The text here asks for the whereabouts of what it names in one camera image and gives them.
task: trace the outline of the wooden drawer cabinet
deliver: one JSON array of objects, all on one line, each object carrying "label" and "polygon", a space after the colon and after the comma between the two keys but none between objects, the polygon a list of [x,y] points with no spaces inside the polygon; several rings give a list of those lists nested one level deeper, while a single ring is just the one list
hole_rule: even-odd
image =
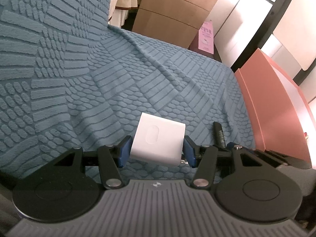
[{"label": "wooden drawer cabinet", "polygon": [[217,0],[142,0],[133,31],[188,48]]}]

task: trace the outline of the pink board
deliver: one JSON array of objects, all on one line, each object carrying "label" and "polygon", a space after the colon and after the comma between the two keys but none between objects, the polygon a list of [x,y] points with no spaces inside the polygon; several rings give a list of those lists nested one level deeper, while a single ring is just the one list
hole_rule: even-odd
[{"label": "pink board", "polygon": [[206,21],[198,32],[198,49],[214,54],[213,23]]},{"label": "pink board", "polygon": [[313,164],[297,112],[274,69],[298,89],[316,126],[299,87],[271,58],[257,49],[235,73],[249,113],[256,148],[274,150]]}]

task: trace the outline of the logo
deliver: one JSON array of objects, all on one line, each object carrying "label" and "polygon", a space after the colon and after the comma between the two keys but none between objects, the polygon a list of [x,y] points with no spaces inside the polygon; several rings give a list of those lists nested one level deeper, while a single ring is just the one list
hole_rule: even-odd
[{"label": "logo", "polygon": [[152,186],[154,186],[154,187],[156,187],[156,188],[157,188],[157,187],[159,187],[159,186],[162,186],[162,184],[161,184],[161,183],[156,182],[156,183],[153,183],[153,184],[152,184]]}]

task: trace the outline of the black frame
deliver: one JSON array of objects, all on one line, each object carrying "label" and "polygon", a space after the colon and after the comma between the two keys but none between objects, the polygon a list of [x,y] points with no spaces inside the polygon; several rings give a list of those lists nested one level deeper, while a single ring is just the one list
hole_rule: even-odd
[{"label": "black frame", "polygon": [[303,83],[303,81],[310,74],[310,72],[312,72],[312,70],[315,68],[315,66],[316,66],[316,59],[312,62],[312,64],[310,65],[310,67],[307,70],[301,69],[296,74],[296,76],[293,78],[293,81],[295,82],[295,84],[297,84],[299,86],[301,83]]},{"label": "black frame", "polygon": [[233,72],[236,72],[237,69],[240,69],[257,48],[261,49],[263,47],[270,35],[273,33],[274,29],[279,24],[291,1],[292,0],[276,0],[273,3],[271,10],[255,35],[250,40],[249,44],[243,50],[241,55],[239,55],[235,63],[231,66]]}]

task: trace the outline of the blue textured blanket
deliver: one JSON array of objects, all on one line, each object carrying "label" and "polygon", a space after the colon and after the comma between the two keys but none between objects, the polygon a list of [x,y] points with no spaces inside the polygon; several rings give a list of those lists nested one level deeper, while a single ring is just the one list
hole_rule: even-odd
[{"label": "blue textured blanket", "polygon": [[[21,178],[75,145],[116,144],[142,112],[185,123],[196,144],[213,143],[218,121],[227,142],[253,148],[233,72],[107,26],[109,1],[0,0],[0,170]],[[121,173],[190,179],[194,170],[130,160]]]}]

